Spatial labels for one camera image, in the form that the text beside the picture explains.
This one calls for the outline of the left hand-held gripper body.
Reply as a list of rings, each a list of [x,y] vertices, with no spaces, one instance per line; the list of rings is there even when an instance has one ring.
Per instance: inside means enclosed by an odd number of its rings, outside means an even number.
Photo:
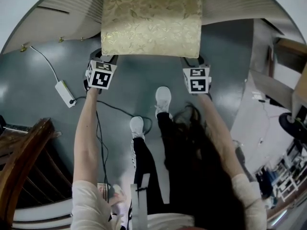
[[[117,55],[103,55],[101,48],[93,51],[83,80],[85,91],[88,92],[90,88],[99,89],[99,93],[108,90],[117,69],[117,60]]]

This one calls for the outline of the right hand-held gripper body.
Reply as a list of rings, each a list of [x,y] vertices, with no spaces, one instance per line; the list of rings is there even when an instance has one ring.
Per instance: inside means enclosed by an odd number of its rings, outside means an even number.
[[[199,55],[196,58],[180,57],[183,68],[183,78],[187,90],[190,94],[206,94],[211,97],[209,91],[212,78],[210,76],[210,67],[208,59]]]

